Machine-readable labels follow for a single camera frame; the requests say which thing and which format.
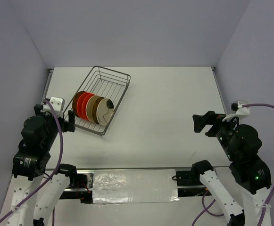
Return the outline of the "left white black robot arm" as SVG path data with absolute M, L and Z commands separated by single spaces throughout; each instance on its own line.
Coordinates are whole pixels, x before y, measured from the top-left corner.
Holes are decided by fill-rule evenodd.
M 75 131 L 75 116 L 65 120 L 64 99 L 52 97 L 34 106 L 35 115 L 24 122 L 22 140 L 13 158 L 14 183 L 9 212 L 0 219 L 8 226 L 46 226 L 64 190 L 78 183 L 76 166 L 62 164 L 63 133 Z M 59 157 L 53 172 L 44 178 L 50 149 L 59 136 Z

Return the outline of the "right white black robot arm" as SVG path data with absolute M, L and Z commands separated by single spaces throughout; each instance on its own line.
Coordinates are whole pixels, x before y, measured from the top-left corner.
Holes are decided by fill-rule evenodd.
M 269 226 L 270 213 L 265 201 L 270 194 L 271 173 L 258 156 L 262 141 L 250 125 L 240 124 L 239 118 L 208 111 L 193 115 L 194 132 L 200 133 L 205 126 L 211 128 L 207 137 L 217 138 L 228 160 L 229 169 L 238 185 L 243 205 L 236 203 L 220 182 L 212 165 L 207 160 L 196 162 L 191 167 L 191 179 L 203 184 L 211 193 L 229 226 Z

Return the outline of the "yellow patterned plate brown rim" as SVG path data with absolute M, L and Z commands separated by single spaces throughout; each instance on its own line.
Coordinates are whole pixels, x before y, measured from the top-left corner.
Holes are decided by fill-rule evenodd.
M 96 124 L 99 124 L 99 121 L 97 119 L 97 108 L 99 106 L 99 103 L 103 100 L 104 98 L 103 97 L 99 97 L 97 98 L 93 105 L 92 105 L 92 109 L 91 109 L 91 122 L 92 123 L 96 123 Z

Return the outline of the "cream plate with black patch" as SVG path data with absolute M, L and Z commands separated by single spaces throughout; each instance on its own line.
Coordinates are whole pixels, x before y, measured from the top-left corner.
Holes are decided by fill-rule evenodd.
M 97 120 L 101 126 L 108 125 L 114 110 L 114 104 L 110 99 L 104 98 L 99 102 L 97 107 Z

